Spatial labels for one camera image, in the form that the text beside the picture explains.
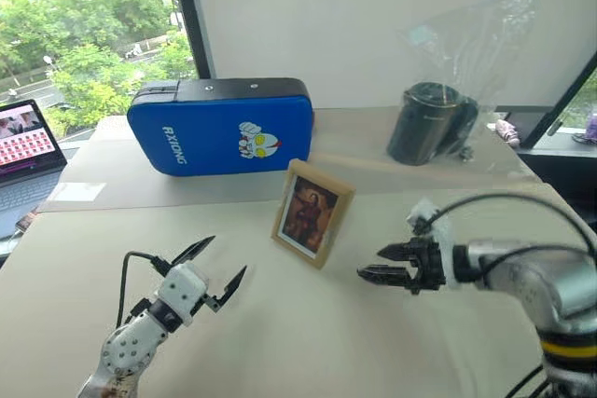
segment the laptop keyboard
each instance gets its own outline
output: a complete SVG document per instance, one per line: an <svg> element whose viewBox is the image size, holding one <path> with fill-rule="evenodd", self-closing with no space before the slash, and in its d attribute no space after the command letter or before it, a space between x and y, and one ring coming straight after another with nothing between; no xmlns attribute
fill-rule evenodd
<svg viewBox="0 0 597 398"><path fill-rule="evenodd" d="M30 181L4 186L0 189L0 212L29 202L41 202L58 183L60 173L41 176Z"/></svg>

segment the window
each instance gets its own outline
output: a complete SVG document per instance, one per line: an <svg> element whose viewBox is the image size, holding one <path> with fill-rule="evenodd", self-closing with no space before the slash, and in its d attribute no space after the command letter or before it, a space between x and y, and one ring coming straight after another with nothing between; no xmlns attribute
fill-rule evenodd
<svg viewBox="0 0 597 398"><path fill-rule="evenodd" d="M36 99L59 140L125 114L144 82L190 77L178 0L0 0L0 103Z"/></svg>
<svg viewBox="0 0 597 398"><path fill-rule="evenodd" d="M597 114L597 69L593 70L593 73L560 114L557 123L562 123L563 128L574 128L576 131L584 130L593 114Z"/></svg>

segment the sticker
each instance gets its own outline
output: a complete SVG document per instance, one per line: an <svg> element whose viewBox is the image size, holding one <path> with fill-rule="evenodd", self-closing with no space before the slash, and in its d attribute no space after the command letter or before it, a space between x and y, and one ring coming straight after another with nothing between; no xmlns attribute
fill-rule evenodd
<svg viewBox="0 0 597 398"><path fill-rule="evenodd" d="M239 152L242 158L268 158L282 144L275 135L261 132L261 127L250 121L241 123L239 131Z"/></svg>
<svg viewBox="0 0 597 398"><path fill-rule="evenodd" d="M105 184L86 182L60 182L49 195L48 201L91 202L104 189Z"/></svg>

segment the picture frame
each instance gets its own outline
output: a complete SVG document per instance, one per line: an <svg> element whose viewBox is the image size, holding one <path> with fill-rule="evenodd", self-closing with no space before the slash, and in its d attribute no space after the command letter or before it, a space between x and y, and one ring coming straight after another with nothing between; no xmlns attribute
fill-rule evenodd
<svg viewBox="0 0 597 398"><path fill-rule="evenodd" d="M352 185L293 159L271 237L306 262L322 268L353 196Z"/></svg>

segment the table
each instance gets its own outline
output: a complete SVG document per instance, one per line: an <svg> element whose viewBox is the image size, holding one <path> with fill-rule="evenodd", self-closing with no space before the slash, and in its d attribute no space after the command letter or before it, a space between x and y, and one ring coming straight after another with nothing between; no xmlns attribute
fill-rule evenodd
<svg viewBox="0 0 597 398"><path fill-rule="evenodd" d="M422 167L400 165L385 154L398 107L315 111L309 161L352 183L360 194L428 188L507 187L540 182L494 133L479 127L475 158L463 163L436 158ZM48 201L43 212L161 207L201 203L273 200L280 197L284 172L173 178L154 170L134 140L126 117L100 123L62 173L64 183L105 184L93 201Z"/></svg>
<svg viewBox="0 0 597 398"><path fill-rule="evenodd" d="M563 204L548 185L511 188ZM195 260L211 291L247 265L243 283L218 314L202 309L160 348L142 398L502 397L540 357L514 298L472 287L412 296L355 274L410 237L404 219L421 196L442 206L475 192L357 193L321 271L270 239L278 201L42 213L0 270L0 395L74 396L113 329L122 256L172 259L215 234ZM517 201L480 203L451 220L459 242L581 244L560 218ZM159 282L132 262L127 307Z"/></svg>

